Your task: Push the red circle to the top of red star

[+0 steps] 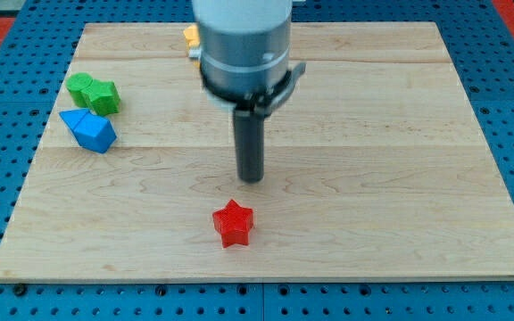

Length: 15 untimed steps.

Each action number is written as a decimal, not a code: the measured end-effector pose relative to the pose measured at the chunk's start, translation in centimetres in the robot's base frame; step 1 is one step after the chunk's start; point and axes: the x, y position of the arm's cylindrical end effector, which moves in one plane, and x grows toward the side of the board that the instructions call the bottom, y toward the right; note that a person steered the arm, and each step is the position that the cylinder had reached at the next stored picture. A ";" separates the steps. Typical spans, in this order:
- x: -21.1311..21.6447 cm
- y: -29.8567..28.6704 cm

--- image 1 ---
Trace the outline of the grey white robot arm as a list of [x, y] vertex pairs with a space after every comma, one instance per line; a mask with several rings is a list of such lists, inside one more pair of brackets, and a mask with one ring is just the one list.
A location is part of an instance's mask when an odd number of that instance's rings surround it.
[[292, 0], [193, 0], [204, 86], [264, 119], [293, 93], [306, 64], [289, 67]]

